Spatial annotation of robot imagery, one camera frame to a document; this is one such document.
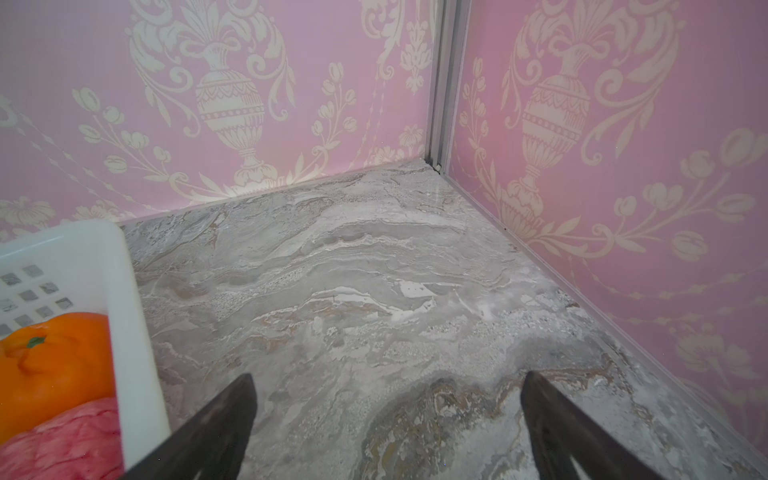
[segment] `marble surface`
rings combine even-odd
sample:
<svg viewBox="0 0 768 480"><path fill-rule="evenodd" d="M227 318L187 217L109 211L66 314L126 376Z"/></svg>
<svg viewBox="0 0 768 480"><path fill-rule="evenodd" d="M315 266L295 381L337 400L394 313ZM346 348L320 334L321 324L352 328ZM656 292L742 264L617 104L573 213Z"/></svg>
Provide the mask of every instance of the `marble surface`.
<svg viewBox="0 0 768 480"><path fill-rule="evenodd" d="M253 374L241 478L537 478L529 369L667 478L759 478L421 161L124 231L171 425Z"/></svg>

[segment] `white plastic basket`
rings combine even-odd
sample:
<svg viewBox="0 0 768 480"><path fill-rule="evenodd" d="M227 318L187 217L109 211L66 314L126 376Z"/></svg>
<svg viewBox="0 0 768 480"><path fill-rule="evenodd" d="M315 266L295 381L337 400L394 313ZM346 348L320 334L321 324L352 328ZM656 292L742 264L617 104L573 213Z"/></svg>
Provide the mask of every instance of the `white plastic basket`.
<svg viewBox="0 0 768 480"><path fill-rule="evenodd" d="M0 338L62 313L109 316L126 470L169 435L123 232L83 220L0 244Z"/></svg>

